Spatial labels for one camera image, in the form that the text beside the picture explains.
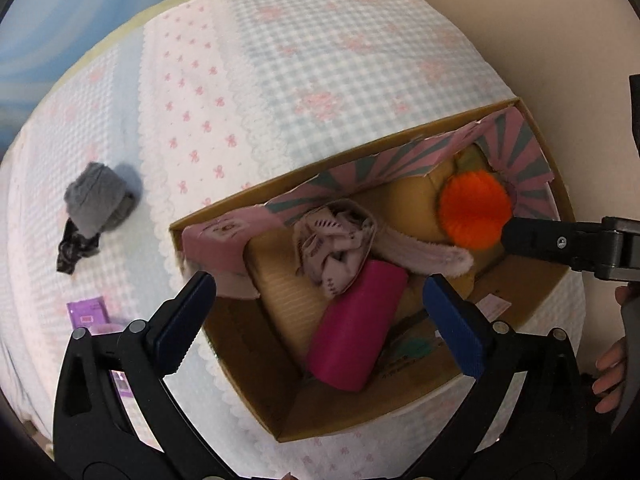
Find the person's right hand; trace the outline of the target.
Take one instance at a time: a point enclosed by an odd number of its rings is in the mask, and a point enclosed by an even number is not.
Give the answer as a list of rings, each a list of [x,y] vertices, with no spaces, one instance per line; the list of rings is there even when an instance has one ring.
[[[620,407],[626,388],[627,364],[625,336],[614,342],[597,359],[598,377],[592,384],[592,393],[598,398],[598,403],[594,408],[598,414],[608,414]]]

